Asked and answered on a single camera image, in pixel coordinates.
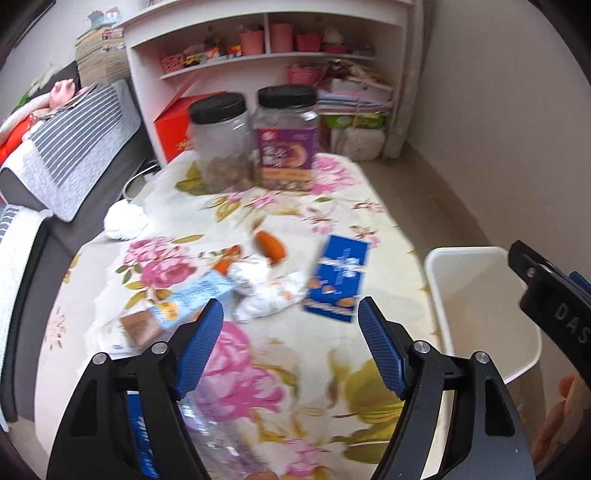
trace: orange carrot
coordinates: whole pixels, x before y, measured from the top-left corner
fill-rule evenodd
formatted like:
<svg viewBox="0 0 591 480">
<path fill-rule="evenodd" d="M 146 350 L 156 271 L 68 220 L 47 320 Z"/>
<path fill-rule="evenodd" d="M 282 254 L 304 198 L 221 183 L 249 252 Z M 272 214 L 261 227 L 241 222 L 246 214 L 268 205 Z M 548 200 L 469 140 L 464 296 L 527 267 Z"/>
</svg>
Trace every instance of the orange carrot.
<svg viewBox="0 0 591 480">
<path fill-rule="evenodd" d="M 223 257 L 217 262 L 213 269 L 220 272 L 222 275 L 228 273 L 230 265 L 242 258 L 242 247 L 240 245 L 234 245 L 230 250 L 224 253 Z"/>
<path fill-rule="evenodd" d="M 264 230 L 257 232 L 255 240 L 263 255 L 271 260 L 271 265 L 277 265 L 287 257 L 283 244 L 269 232 Z"/>
</svg>

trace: clear plastic jar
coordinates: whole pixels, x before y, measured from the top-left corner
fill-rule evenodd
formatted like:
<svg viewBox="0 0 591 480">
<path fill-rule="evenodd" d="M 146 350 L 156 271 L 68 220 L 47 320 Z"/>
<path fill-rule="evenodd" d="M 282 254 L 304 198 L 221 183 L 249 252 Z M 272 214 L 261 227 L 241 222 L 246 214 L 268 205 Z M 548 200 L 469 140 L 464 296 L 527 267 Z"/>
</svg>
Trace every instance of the clear plastic jar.
<svg viewBox="0 0 591 480">
<path fill-rule="evenodd" d="M 258 91 L 252 118 L 261 159 L 260 177 L 271 190 L 307 190 L 319 147 L 316 90 L 303 85 Z"/>
<path fill-rule="evenodd" d="M 187 136 L 197 152 L 203 181 L 211 193 L 252 187 L 255 159 L 246 100 L 241 93 L 220 93 L 189 106 Z"/>
</svg>

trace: blue box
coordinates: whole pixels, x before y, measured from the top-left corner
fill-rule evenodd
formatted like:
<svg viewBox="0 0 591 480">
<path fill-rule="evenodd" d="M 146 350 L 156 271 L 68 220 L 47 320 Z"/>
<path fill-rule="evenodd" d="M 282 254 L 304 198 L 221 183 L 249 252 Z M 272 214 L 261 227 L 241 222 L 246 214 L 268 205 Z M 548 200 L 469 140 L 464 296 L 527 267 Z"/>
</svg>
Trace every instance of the blue box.
<svg viewBox="0 0 591 480">
<path fill-rule="evenodd" d="M 308 283 L 304 308 L 325 317 L 352 322 L 365 270 L 368 244 L 331 235 Z"/>
</svg>

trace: pink pot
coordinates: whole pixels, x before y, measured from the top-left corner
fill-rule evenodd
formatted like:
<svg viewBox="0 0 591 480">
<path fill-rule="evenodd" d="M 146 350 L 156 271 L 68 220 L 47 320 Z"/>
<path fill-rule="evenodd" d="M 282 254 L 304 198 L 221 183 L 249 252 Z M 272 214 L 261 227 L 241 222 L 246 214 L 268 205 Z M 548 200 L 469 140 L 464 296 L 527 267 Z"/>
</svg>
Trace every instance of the pink pot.
<svg viewBox="0 0 591 480">
<path fill-rule="evenodd" d="M 265 45 L 265 33 L 262 30 L 252 32 L 242 32 L 240 34 L 240 43 L 242 43 L 242 54 L 262 55 Z"/>
<path fill-rule="evenodd" d="M 294 51 L 294 26 L 290 23 L 271 24 L 271 51 Z"/>
</svg>

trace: orange gift box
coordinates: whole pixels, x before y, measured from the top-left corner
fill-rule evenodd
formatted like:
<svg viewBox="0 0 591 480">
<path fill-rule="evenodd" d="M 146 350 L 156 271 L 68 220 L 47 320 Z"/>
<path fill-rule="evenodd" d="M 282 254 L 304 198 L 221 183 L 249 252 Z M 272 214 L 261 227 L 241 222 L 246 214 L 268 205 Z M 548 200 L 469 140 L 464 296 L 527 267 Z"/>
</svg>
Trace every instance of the orange gift box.
<svg viewBox="0 0 591 480">
<path fill-rule="evenodd" d="M 215 92 L 206 95 L 197 95 L 192 97 L 182 97 L 166 109 L 154 122 L 160 144 L 164 150 L 164 156 L 167 162 L 172 162 L 177 155 L 185 150 L 190 150 L 191 141 L 187 138 L 187 128 L 189 128 L 189 106 L 203 98 L 217 95 Z"/>
</svg>

